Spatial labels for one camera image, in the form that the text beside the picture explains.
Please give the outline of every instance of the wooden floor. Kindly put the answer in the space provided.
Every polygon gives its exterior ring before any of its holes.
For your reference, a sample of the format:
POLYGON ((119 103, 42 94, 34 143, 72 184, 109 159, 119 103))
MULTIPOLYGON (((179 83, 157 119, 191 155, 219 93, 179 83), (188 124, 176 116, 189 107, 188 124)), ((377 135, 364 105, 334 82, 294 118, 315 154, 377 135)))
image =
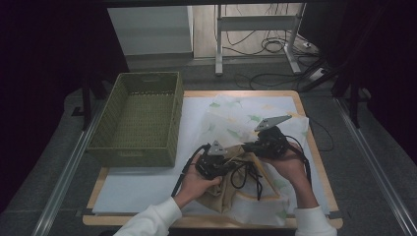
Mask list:
MULTIPOLYGON (((290 4, 243 4, 223 5, 221 15, 224 16, 264 16, 264 15, 295 15, 300 7, 299 3, 290 4)), ((215 57, 216 48, 216 17, 217 6, 193 6, 194 18, 194 57, 215 57)), ((289 38, 290 32, 284 31, 225 31, 222 33, 223 56, 274 55, 283 54, 279 50, 279 43, 270 44, 267 49, 276 51, 271 53, 263 50, 262 42, 266 38, 289 38)), ((295 45, 303 47, 305 41, 297 37, 295 45)))

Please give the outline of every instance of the desk leg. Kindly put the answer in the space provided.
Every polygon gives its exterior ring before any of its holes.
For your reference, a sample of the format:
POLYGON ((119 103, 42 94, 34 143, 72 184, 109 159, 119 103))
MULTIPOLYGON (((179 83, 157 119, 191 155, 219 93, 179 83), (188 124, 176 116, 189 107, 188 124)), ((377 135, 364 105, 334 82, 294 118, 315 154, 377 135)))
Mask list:
POLYGON ((223 75, 223 47, 221 46, 221 5, 217 5, 217 50, 215 52, 215 74, 223 75))
POLYGON ((295 16, 294 20, 294 27, 291 31, 291 36, 289 37, 288 43, 285 43, 284 51, 287 59, 289 61, 289 65, 291 66, 292 72, 294 74, 300 74, 301 70, 298 66, 297 60, 292 53, 292 48, 294 47, 295 37, 297 36, 298 29, 300 28, 301 19, 303 18, 304 8, 306 7, 305 3, 302 3, 300 8, 298 8, 297 15, 295 16))

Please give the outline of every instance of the gray floor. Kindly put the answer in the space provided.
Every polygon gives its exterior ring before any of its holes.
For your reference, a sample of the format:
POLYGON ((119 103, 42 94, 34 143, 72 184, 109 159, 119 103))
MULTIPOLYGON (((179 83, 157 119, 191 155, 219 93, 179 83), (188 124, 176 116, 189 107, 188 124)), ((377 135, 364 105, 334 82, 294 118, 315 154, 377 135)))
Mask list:
MULTIPOLYGON (((243 89, 242 79, 259 73, 290 73, 284 58, 225 60, 224 75, 214 75, 213 60, 161 61, 148 63, 129 61, 135 71, 179 71, 185 89, 243 89)), ((277 84, 293 78, 270 77, 263 83, 277 84)), ((275 87, 254 85, 255 89, 294 89, 299 81, 275 87)), ((332 81, 300 93, 304 109, 312 120, 314 136, 343 217, 338 235, 403 235, 380 186, 372 175, 364 156, 356 146, 344 123, 329 89, 332 81)), ((77 144, 83 127, 83 117, 71 116, 82 105, 81 93, 75 91, 65 101, 65 113, 38 164, 0 216, 0 235, 31 235, 66 161, 77 144)), ((366 102, 359 105, 361 132, 390 182, 401 196, 410 213, 417 215, 417 167, 395 140, 368 111, 366 102)), ((98 235, 118 227, 86 226, 82 214, 100 166, 85 154, 71 182, 66 197, 59 207, 48 235, 98 235)), ((264 232, 264 235, 279 235, 264 232)), ((260 232, 239 232, 240 235, 261 235, 260 232)), ((187 231, 173 231, 172 235, 194 235, 187 231)), ((222 231, 204 231, 199 235, 232 235, 222 231)))

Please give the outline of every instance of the wooden table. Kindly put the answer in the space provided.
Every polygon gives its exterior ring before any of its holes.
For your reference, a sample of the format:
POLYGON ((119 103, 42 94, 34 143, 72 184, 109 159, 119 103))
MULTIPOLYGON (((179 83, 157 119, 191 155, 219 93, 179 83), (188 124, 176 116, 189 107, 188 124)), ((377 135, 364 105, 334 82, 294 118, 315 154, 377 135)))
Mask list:
MULTIPOLYGON (((300 96, 293 90, 186 90, 184 97, 215 97, 219 93, 230 96, 291 96, 294 100, 297 112, 300 115, 306 115, 300 96)), ((309 128, 307 134, 307 142, 312 153, 314 163, 316 165, 319 178, 325 191, 325 196, 328 201, 328 208, 330 212, 338 212, 338 206, 334 199, 333 191, 331 190, 328 176, 323 167, 322 158, 316 146, 311 129, 309 128)), ((91 211, 95 205, 98 194, 104 184, 108 173, 108 168, 101 168, 95 186, 92 190, 89 203, 86 211, 91 211)), ((124 225, 133 215, 111 215, 111 214, 85 214, 83 222, 86 225, 124 225)), ((332 217, 328 219, 329 223, 335 228, 341 228, 343 220, 341 217, 332 217)), ((273 228, 264 225, 250 225, 242 224, 222 215, 184 215, 178 219, 171 227, 175 228, 273 228)), ((286 225, 279 228, 297 228, 294 217, 288 217, 286 225)))

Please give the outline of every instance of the person's left hand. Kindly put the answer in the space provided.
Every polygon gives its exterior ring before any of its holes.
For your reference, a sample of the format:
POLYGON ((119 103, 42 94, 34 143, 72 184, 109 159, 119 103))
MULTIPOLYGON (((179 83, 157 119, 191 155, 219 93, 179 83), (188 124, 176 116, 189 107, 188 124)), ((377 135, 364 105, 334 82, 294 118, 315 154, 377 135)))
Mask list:
POLYGON ((180 208, 184 207, 192 200, 197 199, 206 191, 207 188, 221 183, 221 177, 216 177, 213 180, 207 180, 200 175, 195 166, 199 157, 199 153, 194 156, 192 164, 182 181, 181 189, 174 197, 175 203, 177 203, 180 208))

